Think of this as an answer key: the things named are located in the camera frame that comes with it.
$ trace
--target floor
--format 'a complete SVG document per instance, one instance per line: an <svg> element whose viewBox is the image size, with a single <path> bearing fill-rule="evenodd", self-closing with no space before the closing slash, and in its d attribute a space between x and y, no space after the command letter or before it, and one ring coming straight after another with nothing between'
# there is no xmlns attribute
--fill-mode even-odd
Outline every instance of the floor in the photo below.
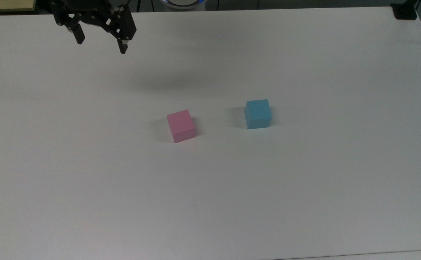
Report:
<svg viewBox="0 0 421 260"><path fill-rule="evenodd" d="M120 5L126 0L110 0L113 5ZM331 7L388 7L391 3L403 3L404 0L219 0L218 10L254 10L254 9L290 9L290 8L331 8ZM136 10L138 0L131 0L132 10ZM142 0L140 12L163 12L160 0ZM207 0L207 10L217 9L217 0ZM421 19L421 3L417 10Z"/></svg>

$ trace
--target cube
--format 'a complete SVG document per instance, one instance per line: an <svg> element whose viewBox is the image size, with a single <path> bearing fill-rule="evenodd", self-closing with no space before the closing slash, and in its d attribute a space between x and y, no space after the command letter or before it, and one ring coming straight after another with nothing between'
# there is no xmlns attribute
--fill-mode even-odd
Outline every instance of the cube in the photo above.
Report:
<svg viewBox="0 0 421 260"><path fill-rule="evenodd" d="M248 101L245 104L244 115L247 129L268 127L271 121L268 99Z"/></svg>
<svg viewBox="0 0 421 260"><path fill-rule="evenodd" d="M167 115L174 143L196 137L196 129L188 110Z"/></svg>

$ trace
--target white table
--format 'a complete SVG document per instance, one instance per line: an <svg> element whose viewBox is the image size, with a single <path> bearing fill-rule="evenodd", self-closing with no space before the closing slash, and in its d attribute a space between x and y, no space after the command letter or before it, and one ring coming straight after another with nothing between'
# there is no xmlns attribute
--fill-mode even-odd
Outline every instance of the white table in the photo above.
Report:
<svg viewBox="0 0 421 260"><path fill-rule="evenodd" d="M421 251L304 258L305 260L421 260Z"/></svg>
<svg viewBox="0 0 421 260"><path fill-rule="evenodd" d="M0 17L0 260L421 250L421 23L391 8ZM246 130L247 100L273 125ZM174 144L166 115L198 128Z"/></svg>

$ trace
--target blue cube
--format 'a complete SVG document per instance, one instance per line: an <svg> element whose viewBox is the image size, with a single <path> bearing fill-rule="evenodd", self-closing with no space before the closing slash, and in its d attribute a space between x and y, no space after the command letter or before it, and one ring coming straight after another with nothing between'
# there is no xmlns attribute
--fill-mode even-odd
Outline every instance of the blue cube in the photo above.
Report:
<svg viewBox="0 0 421 260"><path fill-rule="evenodd" d="M245 104L244 115L247 129L268 127L271 121L268 99L248 101Z"/></svg>

